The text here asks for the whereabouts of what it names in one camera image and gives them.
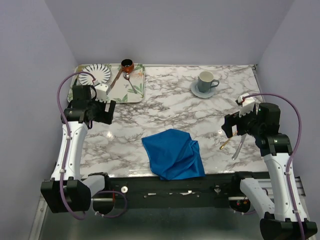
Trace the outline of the silver utensil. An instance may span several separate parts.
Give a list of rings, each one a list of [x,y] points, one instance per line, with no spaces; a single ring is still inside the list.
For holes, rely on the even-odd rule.
[[[239,153],[240,153],[240,151],[242,149],[242,146],[243,146],[243,144],[245,142],[246,137],[247,137],[247,134],[244,134],[244,135],[241,136],[241,140],[240,140],[240,143],[238,145],[238,148],[236,149],[235,153],[231,157],[232,160],[236,160],[238,158],[238,155],[239,155]]]

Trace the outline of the brown ceramic pot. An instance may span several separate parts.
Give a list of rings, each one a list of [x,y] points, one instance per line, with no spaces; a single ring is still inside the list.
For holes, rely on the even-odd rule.
[[[121,62],[121,68],[124,73],[130,74],[135,68],[134,62],[128,58],[124,59]]]

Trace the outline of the wooden handled knife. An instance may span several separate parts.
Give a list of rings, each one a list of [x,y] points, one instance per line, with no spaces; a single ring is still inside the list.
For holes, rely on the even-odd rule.
[[[117,73],[116,77],[114,78],[114,80],[112,81],[112,83],[110,84],[110,86],[108,87],[108,90],[106,91],[106,94],[107,94],[107,95],[109,95],[109,93],[111,92],[111,90],[112,90],[113,87],[115,86],[115,84],[116,84],[117,80],[120,78],[122,72],[123,72],[123,69],[121,68],[121,69],[118,71],[118,73]]]

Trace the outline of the striped white blue plate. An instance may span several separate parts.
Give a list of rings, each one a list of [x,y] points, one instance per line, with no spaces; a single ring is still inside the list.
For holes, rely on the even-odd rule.
[[[81,85],[98,85],[107,84],[111,78],[111,70],[106,64],[94,63],[85,66],[82,72],[90,73],[94,76],[95,81],[88,74],[81,73],[78,75],[77,79]]]

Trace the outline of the grey blue saucer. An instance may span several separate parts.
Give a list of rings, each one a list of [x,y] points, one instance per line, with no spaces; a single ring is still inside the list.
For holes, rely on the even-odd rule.
[[[191,83],[190,90],[196,97],[201,99],[211,98],[215,94],[215,88],[211,88],[207,92],[200,92],[198,89],[198,82],[196,80]]]

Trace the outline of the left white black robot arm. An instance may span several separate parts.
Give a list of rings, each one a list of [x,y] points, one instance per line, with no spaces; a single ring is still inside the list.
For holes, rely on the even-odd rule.
[[[111,191],[106,173],[93,173],[82,179],[80,164],[92,123],[111,125],[116,102],[112,100],[106,109],[106,103],[96,99],[97,91],[92,85],[74,85],[72,94],[72,101],[61,115],[62,141],[55,169],[40,187],[53,213],[85,212],[95,194],[104,198]]]

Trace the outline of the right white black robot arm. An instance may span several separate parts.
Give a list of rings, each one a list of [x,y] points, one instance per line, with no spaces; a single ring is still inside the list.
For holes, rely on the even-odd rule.
[[[246,113],[238,111],[224,117],[222,130],[228,138],[237,135],[244,140],[254,137],[267,166],[273,199],[260,187],[250,172],[236,173],[230,191],[245,195],[260,218],[260,232],[265,240],[307,240],[318,232],[317,224],[308,219],[301,204],[293,165],[293,150],[287,135],[279,133],[281,110],[276,104],[253,102]]]

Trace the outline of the grey blue mug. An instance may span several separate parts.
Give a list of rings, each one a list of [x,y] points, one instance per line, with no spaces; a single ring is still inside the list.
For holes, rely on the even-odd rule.
[[[211,89],[218,87],[220,81],[215,79],[213,73],[209,71],[203,71],[198,76],[197,87],[201,93],[207,93]]]

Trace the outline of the gold spoon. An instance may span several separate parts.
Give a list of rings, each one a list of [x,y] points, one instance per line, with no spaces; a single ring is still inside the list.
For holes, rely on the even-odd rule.
[[[222,149],[230,142],[230,140],[231,140],[234,136],[236,136],[236,135],[237,135],[237,132],[234,132],[233,135],[232,135],[232,137],[228,138],[228,139],[219,147],[219,149],[222,150]]]

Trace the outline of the silver spoon on tray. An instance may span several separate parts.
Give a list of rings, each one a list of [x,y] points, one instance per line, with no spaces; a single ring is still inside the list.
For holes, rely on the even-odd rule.
[[[127,73],[127,72],[125,72],[125,73],[123,74],[123,77],[129,82],[129,84],[130,84],[133,92],[134,92],[135,94],[137,94],[138,92],[136,91],[135,87],[132,85],[132,83],[131,83],[131,81],[130,81],[130,74]]]

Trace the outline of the floral serving tray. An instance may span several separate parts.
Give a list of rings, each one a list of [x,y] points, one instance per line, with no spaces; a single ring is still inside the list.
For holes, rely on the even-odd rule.
[[[121,65],[120,64],[111,64],[111,63],[101,63],[107,65],[111,70],[111,77],[107,83],[109,86],[115,79],[117,73],[119,72]],[[82,69],[90,64],[81,64],[74,71],[82,72]],[[130,73],[130,81],[135,87],[137,94],[135,94],[130,86],[129,82],[121,74],[119,79],[116,81],[114,87],[108,95],[108,102],[116,101],[117,103],[139,103],[144,99],[145,95],[145,66],[141,63],[134,64],[134,70]],[[73,76],[71,79],[71,85],[80,86],[78,82],[78,75]]]

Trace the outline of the aluminium frame rail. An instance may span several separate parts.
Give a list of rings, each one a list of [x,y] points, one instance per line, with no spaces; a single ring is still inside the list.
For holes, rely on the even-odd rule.
[[[273,193],[273,188],[272,188],[272,184],[271,184],[271,180],[270,179],[258,179],[258,183],[259,186],[267,191],[267,195],[269,196],[270,199],[274,199],[274,193]],[[301,182],[301,179],[299,177],[295,178],[295,183],[296,183],[296,187],[297,187],[297,191],[299,194],[300,198],[305,198],[306,194],[305,194],[305,190],[303,188],[303,184]]]

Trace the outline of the blue satin napkin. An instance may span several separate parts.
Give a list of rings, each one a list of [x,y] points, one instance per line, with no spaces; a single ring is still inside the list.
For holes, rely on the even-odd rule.
[[[142,145],[150,170],[161,180],[185,180],[205,177],[198,141],[188,132],[168,129],[143,137]]]

